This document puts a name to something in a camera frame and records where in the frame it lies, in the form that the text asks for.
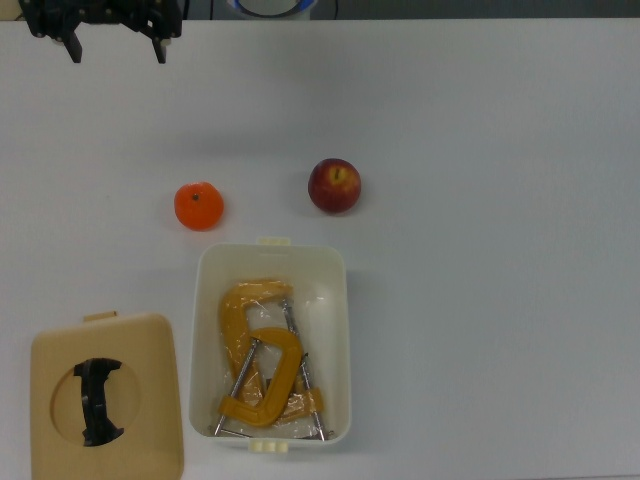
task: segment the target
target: white table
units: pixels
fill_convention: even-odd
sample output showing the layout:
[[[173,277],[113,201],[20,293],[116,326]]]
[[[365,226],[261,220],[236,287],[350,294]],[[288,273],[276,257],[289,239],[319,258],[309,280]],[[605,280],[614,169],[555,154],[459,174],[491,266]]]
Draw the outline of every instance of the white table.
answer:
[[[30,478],[29,349],[84,314],[173,325],[185,480],[640,473],[640,23],[189,22],[158,65],[86,27],[81,65],[0,25],[0,464]],[[359,207],[306,179],[355,163]],[[185,230],[173,193],[228,202]],[[353,426],[286,460],[187,417],[209,245],[330,244],[348,267]]]

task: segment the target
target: beige lid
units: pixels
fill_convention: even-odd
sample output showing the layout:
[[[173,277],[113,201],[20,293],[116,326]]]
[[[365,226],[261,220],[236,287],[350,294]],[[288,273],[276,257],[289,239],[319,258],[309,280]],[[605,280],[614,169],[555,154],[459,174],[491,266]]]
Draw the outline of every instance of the beige lid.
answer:
[[[157,314],[114,314],[87,317],[92,321],[43,332],[33,341],[34,480],[176,480],[182,475],[182,421],[171,326]],[[100,395],[89,395],[83,385],[92,385],[91,392],[96,386],[98,392],[104,391],[106,423],[118,432],[106,440],[105,422],[94,423],[103,417],[89,414],[85,421],[85,413],[103,410]],[[97,428],[90,429],[87,439],[88,423]],[[85,446],[91,438],[96,446]]]

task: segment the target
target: black plastic piece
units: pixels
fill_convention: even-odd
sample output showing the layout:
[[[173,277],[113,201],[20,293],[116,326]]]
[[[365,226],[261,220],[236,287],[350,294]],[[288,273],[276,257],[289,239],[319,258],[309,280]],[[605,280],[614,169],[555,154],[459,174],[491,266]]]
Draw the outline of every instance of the black plastic piece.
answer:
[[[82,46],[75,35],[80,23],[122,24],[152,41],[158,62],[166,62],[163,40],[182,35],[178,0],[19,0],[35,37],[51,37],[80,63]]]
[[[124,433],[107,417],[107,401],[104,395],[104,382],[112,370],[122,365],[110,358],[92,358],[75,366],[73,375],[82,377],[80,392],[82,395],[82,413],[87,426],[82,432],[85,447],[97,447],[115,440]]]

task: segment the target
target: orange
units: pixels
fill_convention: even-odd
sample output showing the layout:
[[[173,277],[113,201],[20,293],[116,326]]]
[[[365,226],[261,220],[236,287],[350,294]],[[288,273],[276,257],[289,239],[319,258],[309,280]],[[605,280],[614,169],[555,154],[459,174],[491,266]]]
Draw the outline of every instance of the orange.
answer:
[[[208,182],[183,185],[173,199],[176,217],[191,230],[212,228],[224,211],[224,200],[220,192]]]

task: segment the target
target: white plastic container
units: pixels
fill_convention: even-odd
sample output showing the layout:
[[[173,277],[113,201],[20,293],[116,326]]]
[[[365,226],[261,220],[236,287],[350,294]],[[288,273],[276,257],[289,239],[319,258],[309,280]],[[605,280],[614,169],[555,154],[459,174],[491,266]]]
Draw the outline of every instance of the white plastic container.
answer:
[[[294,313],[302,346],[308,353],[314,386],[322,391],[325,405],[322,419],[326,430],[333,432],[327,441],[290,438],[298,436],[292,434],[295,428],[243,430],[252,438],[213,437],[212,427],[219,418],[218,405],[233,384],[220,332],[220,300],[234,285],[264,278],[293,286]],[[278,322],[285,327],[284,317],[278,318],[278,311],[277,305],[265,305],[257,312],[248,312],[249,327],[276,326]],[[345,267],[336,250],[214,245],[200,259],[194,316],[189,419],[197,432],[221,444],[248,445],[249,450],[260,452],[284,452],[289,446],[326,446],[344,438],[351,425],[349,322]],[[258,360],[261,366],[269,368],[268,361],[263,362],[260,357]],[[296,421],[301,431],[308,428],[305,421],[313,425],[310,418]],[[225,428],[238,431],[242,426],[238,423],[230,420]]]

